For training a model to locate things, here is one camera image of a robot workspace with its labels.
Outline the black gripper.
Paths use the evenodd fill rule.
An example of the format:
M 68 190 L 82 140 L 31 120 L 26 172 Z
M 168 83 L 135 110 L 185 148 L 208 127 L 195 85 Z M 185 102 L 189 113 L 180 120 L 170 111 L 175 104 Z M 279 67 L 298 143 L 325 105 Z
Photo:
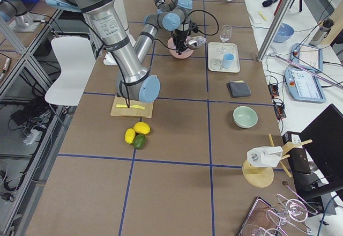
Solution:
M 173 31 L 173 43 L 175 45 L 175 52 L 178 56 L 181 56 L 185 49 L 188 49 L 188 45 L 186 43 L 187 37 L 190 35 L 190 30 L 179 30 L 176 29 Z

